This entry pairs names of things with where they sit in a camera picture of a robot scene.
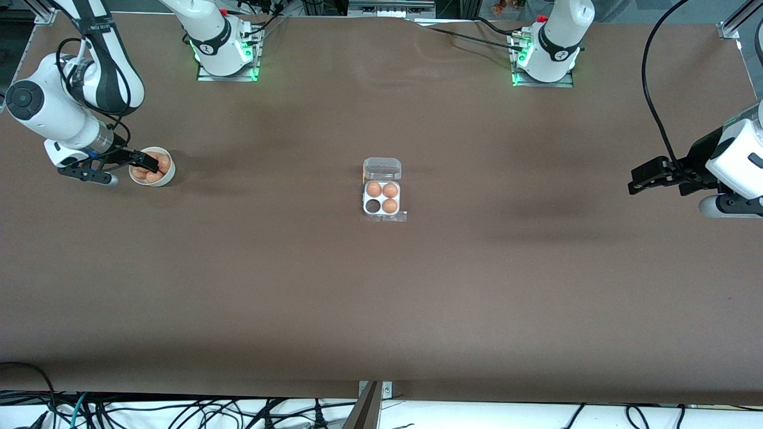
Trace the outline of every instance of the egg carton lid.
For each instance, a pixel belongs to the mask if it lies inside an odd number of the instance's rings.
[[[363,177],[367,180],[399,180],[403,164],[397,158],[372,156],[363,161]]]

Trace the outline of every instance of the teal cable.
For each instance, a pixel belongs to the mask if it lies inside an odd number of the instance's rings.
[[[77,403],[74,404],[74,411],[72,411],[72,421],[69,424],[69,429],[74,429],[77,425],[77,414],[79,414],[79,408],[82,407],[82,401],[85,400],[85,395],[88,393],[82,393],[82,396],[77,399]]]

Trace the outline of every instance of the black round joint cap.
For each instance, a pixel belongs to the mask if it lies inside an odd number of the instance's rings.
[[[27,121],[43,107],[45,94],[37,83],[22,80],[11,85],[5,94],[5,106],[19,121]]]

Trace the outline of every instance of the brown table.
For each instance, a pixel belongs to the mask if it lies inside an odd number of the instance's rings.
[[[196,82],[173,16],[117,23],[131,145],[177,176],[66,179],[0,116],[3,360],[80,391],[763,403],[763,224],[627,192],[665,152],[650,26],[594,25],[575,88],[532,89],[501,48],[392,18],[291,19],[252,84]],[[72,35],[38,29],[20,76]],[[651,64],[681,154],[755,100],[713,26],[666,26]],[[360,220],[368,156],[403,163],[407,223]]]

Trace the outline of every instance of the clear plastic egg carton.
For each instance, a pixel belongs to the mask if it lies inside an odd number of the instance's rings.
[[[395,158],[372,157],[363,161],[364,219],[377,222],[407,221],[408,212],[401,210],[402,188],[397,182],[402,176],[402,165]]]

